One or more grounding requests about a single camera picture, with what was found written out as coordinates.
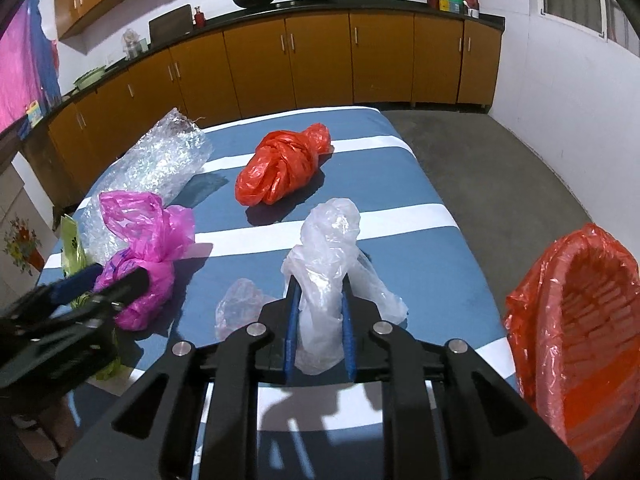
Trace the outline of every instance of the purple plastic bag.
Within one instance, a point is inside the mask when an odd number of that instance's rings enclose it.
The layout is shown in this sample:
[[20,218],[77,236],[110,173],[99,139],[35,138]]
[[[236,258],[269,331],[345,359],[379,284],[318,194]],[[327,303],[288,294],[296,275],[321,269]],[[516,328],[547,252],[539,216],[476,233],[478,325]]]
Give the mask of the purple plastic bag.
[[155,318],[174,288],[174,260],[194,242],[191,209],[171,205],[149,192],[100,193],[104,224],[129,247],[115,253],[104,266],[94,290],[101,290],[136,267],[149,273],[148,292],[115,317],[124,330],[144,330]]

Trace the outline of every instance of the floor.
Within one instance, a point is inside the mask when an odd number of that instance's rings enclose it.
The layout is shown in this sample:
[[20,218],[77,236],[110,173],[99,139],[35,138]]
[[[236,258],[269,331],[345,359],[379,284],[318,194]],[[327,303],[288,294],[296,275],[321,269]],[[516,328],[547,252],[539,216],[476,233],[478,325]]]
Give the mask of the floor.
[[456,219],[500,313],[557,238],[590,219],[555,174],[484,114],[384,112]]

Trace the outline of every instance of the countertop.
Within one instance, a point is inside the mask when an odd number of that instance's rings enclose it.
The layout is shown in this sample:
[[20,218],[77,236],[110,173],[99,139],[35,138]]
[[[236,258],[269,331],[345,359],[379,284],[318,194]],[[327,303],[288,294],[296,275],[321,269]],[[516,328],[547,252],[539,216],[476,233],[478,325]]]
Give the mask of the countertop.
[[170,46],[173,46],[182,41],[193,39],[201,34],[207,34],[209,32],[215,32],[216,30],[224,30],[233,25],[239,23],[248,22],[260,18],[270,18],[271,16],[278,16],[280,14],[291,14],[295,12],[309,12],[311,10],[398,10],[404,12],[416,12],[420,14],[429,14],[431,16],[440,16],[448,18],[450,20],[469,20],[473,22],[479,22],[488,27],[496,28],[501,32],[504,32],[505,18],[503,16],[495,16],[493,14],[480,13],[480,18],[470,18],[469,16],[463,16],[462,14],[455,14],[453,12],[444,12],[442,10],[433,9],[423,2],[416,2],[413,0],[289,0],[286,2],[278,2],[270,4],[259,9],[241,9],[235,12],[229,12],[220,16],[215,16],[206,20],[203,28],[194,28],[189,34],[179,36],[171,41],[167,41],[161,44],[152,44],[149,50],[131,60],[120,60],[114,63],[108,69],[106,74],[94,84],[87,88],[70,95],[70,98],[61,102],[55,108],[53,108],[40,122],[51,120],[55,115],[59,113],[69,103],[82,99],[85,95],[95,91],[101,84],[105,83],[109,79],[116,77],[125,71],[129,66],[140,62],[148,56],[155,54],[161,50],[164,50]]

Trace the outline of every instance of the floral decal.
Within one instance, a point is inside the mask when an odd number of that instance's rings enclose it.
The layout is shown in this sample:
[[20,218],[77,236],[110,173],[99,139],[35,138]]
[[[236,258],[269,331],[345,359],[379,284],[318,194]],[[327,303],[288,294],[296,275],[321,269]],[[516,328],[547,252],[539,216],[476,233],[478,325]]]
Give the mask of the floral decal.
[[20,267],[21,272],[28,272],[33,276],[31,267],[38,272],[44,268],[44,259],[38,252],[42,243],[36,236],[36,231],[29,230],[29,223],[25,219],[15,217],[9,222],[9,229],[4,232],[4,253],[14,259],[14,265]]

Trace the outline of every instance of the bottle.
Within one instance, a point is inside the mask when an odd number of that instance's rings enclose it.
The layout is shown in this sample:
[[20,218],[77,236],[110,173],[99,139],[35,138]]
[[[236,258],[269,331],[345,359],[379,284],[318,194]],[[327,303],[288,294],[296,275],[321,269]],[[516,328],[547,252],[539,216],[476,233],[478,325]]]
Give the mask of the bottle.
[[196,28],[204,27],[204,13],[200,11],[200,7],[196,7],[196,13],[193,17],[196,20]]

